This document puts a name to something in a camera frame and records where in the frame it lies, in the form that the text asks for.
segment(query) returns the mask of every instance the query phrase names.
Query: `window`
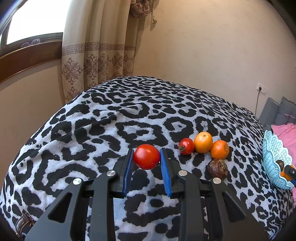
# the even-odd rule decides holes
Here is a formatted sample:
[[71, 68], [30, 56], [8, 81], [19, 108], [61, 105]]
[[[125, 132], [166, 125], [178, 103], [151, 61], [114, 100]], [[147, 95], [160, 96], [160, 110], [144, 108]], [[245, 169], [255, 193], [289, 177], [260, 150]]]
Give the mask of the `window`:
[[27, 0], [0, 40], [0, 56], [31, 44], [62, 39], [71, 0]]

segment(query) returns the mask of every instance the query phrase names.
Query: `pink cloth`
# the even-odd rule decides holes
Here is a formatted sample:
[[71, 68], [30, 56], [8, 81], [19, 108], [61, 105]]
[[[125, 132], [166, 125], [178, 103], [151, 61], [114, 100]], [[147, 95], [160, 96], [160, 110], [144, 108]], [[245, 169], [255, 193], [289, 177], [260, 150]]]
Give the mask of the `pink cloth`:
[[[292, 165], [296, 166], [296, 125], [288, 123], [286, 125], [272, 125], [274, 134], [283, 142], [283, 146], [288, 149], [292, 157]], [[296, 188], [293, 188], [293, 197], [296, 201]]]

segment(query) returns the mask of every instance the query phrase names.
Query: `black cable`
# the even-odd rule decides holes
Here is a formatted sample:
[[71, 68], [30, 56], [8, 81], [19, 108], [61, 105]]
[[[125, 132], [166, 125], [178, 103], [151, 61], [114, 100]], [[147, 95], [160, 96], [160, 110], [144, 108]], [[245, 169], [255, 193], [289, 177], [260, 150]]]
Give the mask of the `black cable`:
[[259, 94], [260, 94], [261, 90], [262, 90], [262, 88], [259, 87], [259, 92], [258, 92], [258, 95], [257, 95], [257, 102], [256, 102], [256, 109], [255, 109], [255, 115], [256, 115], [256, 112], [257, 112], [258, 98], [259, 98]]

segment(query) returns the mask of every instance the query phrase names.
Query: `red tomato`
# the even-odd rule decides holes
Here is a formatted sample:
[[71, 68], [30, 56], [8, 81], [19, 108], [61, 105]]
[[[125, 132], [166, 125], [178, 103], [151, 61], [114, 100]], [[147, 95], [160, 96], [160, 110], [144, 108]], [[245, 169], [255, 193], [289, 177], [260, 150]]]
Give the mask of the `red tomato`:
[[183, 155], [189, 155], [194, 150], [194, 142], [190, 138], [184, 138], [179, 144], [180, 153]]
[[143, 144], [137, 147], [133, 159], [140, 168], [150, 170], [159, 164], [160, 153], [154, 146]]

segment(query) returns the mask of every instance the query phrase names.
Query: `light blue plastic basket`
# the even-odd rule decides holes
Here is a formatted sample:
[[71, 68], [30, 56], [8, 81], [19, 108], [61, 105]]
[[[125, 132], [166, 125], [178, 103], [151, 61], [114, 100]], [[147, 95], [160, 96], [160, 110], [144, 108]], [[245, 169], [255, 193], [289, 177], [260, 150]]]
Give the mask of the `light blue plastic basket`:
[[272, 184], [281, 189], [292, 189], [294, 185], [280, 176], [281, 169], [276, 163], [282, 160], [284, 166], [292, 164], [292, 157], [288, 149], [283, 147], [283, 142], [273, 135], [271, 131], [265, 131], [263, 138], [263, 166]]

